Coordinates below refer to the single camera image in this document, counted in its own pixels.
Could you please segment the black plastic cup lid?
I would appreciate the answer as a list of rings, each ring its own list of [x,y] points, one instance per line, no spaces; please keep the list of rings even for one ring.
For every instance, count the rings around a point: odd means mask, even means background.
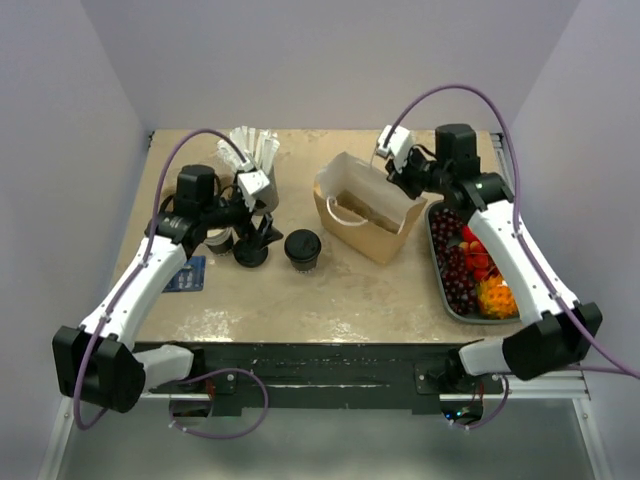
[[[291,232],[285,239],[284,251],[286,247],[303,246],[322,248],[320,237],[308,229],[298,229]]]

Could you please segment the brown paper takeout bag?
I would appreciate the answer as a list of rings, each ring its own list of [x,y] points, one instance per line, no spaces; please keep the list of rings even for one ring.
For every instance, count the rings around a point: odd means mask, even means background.
[[[325,230],[370,260],[388,264],[405,245],[426,205],[387,175],[347,152],[320,169],[313,197]]]

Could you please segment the black paper coffee cup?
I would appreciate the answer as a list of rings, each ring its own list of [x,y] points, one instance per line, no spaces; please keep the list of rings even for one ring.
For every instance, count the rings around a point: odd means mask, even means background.
[[[321,249],[314,246],[293,246],[285,248],[285,254],[292,267],[301,273],[307,273],[316,268],[320,252]]]

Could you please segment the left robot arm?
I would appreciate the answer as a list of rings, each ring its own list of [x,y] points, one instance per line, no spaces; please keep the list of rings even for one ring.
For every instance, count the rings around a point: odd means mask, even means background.
[[[106,298],[76,328],[61,327],[52,348],[63,395],[126,413],[140,396],[174,382],[200,390],[207,368],[194,349],[169,343],[133,351],[140,327],[170,280],[212,230],[232,229],[261,252],[281,239],[274,228],[275,186],[261,170],[239,172],[227,190],[213,168],[188,165],[163,200],[130,265]]]

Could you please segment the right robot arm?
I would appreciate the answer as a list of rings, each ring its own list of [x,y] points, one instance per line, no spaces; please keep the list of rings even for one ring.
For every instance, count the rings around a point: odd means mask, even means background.
[[[522,327],[494,340],[479,340],[449,355],[448,386],[469,392],[481,375],[510,373],[531,380],[582,361],[602,323],[595,303],[583,303],[557,277],[515,211],[515,197],[502,176],[481,169],[475,131],[447,124],[435,131],[427,158],[411,132],[386,126],[376,142],[389,182],[409,198],[443,196],[488,250],[511,289]]]

